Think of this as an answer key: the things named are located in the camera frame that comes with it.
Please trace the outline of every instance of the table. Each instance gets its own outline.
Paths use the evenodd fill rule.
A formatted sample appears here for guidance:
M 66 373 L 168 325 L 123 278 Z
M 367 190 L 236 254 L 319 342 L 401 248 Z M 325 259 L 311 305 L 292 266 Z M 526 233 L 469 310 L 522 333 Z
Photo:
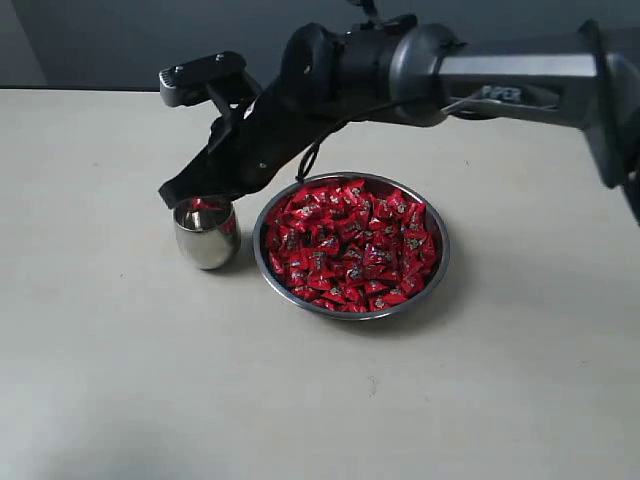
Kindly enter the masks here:
M 638 478 L 639 232 L 579 132 L 331 138 L 314 173 L 404 183 L 452 236 L 420 308 L 347 324 L 286 303 L 252 258 L 295 162 L 237 202 L 233 266 L 181 258 L 156 190 L 214 116 L 0 91 L 0 478 Z

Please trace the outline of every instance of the cable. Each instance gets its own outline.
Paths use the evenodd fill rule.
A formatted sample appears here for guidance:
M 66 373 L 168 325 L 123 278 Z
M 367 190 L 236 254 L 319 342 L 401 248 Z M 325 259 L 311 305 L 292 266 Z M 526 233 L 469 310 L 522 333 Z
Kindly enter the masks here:
M 476 98 L 479 97 L 479 95 L 480 95 L 480 90 L 469 95 L 466 98 L 462 98 L 460 100 L 453 102 L 450 105 L 447 105 L 446 107 L 442 108 L 440 111 L 446 115 L 457 116 L 460 113 L 463 113 L 460 111 L 463 105 L 465 105 L 469 100 L 475 100 Z M 368 115 L 371 115 L 372 113 L 379 113 L 384 110 L 388 110 L 390 108 L 395 108 L 399 105 L 407 105 L 410 103 L 422 102 L 431 98 L 432 98 L 431 95 L 420 95 L 417 97 L 408 98 L 404 100 L 395 100 L 393 102 L 388 102 L 368 110 L 363 110 L 353 115 L 348 115 L 342 118 L 341 120 L 338 120 L 331 127 L 329 127 L 327 130 L 321 133 L 313 141 L 313 143 L 309 145 L 309 148 L 307 148 L 307 150 L 304 152 L 302 159 L 300 159 L 300 164 L 298 165 L 298 174 L 296 175 L 296 180 L 299 183 L 304 183 L 304 179 L 309 175 L 309 173 L 311 172 L 311 169 L 313 168 L 313 165 L 316 163 L 316 159 L 318 158 L 318 154 L 320 153 L 320 146 L 322 145 L 322 142 L 324 142 L 331 134 L 347 126 L 349 122 L 357 121 L 361 117 L 366 117 Z

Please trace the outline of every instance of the gray wall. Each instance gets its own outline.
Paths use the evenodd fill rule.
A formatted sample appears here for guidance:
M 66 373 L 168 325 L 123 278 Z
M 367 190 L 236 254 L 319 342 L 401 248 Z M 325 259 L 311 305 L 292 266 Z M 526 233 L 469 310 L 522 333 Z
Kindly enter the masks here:
M 52 85 L 156 87 L 156 72 L 217 50 L 246 56 L 266 82 L 299 26 L 345 30 L 362 14 L 345 0 L 15 0 Z M 574 31 L 594 17 L 640 25 L 637 0 L 378 0 L 384 17 L 416 12 L 467 41 Z
M 45 83 L 11 0 L 0 0 L 0 86 Z

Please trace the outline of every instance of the metal cup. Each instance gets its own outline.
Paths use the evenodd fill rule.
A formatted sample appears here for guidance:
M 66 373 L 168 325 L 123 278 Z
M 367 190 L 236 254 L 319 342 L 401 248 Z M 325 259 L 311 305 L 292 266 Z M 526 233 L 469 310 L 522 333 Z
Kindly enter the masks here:
M 194 198 L 173 211 L 178 247 L 202 270 L 226 264 L 240 248 L 240 228 L 231 202 Z

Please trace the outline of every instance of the black cable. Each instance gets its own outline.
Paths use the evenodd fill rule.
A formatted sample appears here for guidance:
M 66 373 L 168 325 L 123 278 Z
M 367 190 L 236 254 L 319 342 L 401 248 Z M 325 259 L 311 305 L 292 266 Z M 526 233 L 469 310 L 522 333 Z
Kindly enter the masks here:
M 395 108 L 399 105 L 407 105 L 410 103 L 416 103 L 416 102 L 422 102 L 425 100 L 429 100 L 432 99 L 433 96 L 432 95 L 420 95 L 417 97 L 413 97 L 413 98 L 407 98 L 404 100 L 395 100 L 393 102 L 388 102 L 382 105 L 379 105 L 377 107 L 368 109 L 368 110 L 363 110 L 361 112 L 358 112 L 354 115 L 348 115 L 344 118 L 342 118 L 341 120 L 338 120 L 336 123 L 334 123 L 331 127 L 329 127 L 327 130 L 325 130 L 322 134 L 320 134 L 311 145 L 309 145 L 309 148 L 307 148 L 306 152 L 304 152 L 304 155 L 302 156 L 302 159 L 300 160 L 300 165 L 298 166 L 298 174 L 296 175 L 296 180 L 299 183 L 303 183 L 304 179 L 307 177 L 307 175 L 309 175 L 309 173 L 311 172 L 311 169 L 313 168 L 313 165 L 316 162 L 316 158 L 318 158 L 318 154 L 320 153 L 320 146 L 322 145 L 322 142 L 324 142 L 331 134 L 337 132 L 338 130 L 344 128 L 349 122 L 353 122 L 353 121 L 357 121 L 358 119 L 364 120 L 364 118 L 362 117 L 366 117 L 368 115 L 371 115 L 372 113 L 379 113 L 382 112 L 384 110 L 388 110 L 390 108 Z M 489 120 L 492 119 L 493 117 L 489 117 L 486 115 L 481 115 L 479 113 L 473 113 L 473 112 L 469 112 L 469 111 L 451 111 L 449 112 L 449 115 L 453 115 L 454 117 L 458 117 L 458 118 L 462 118 L 463 120 Z

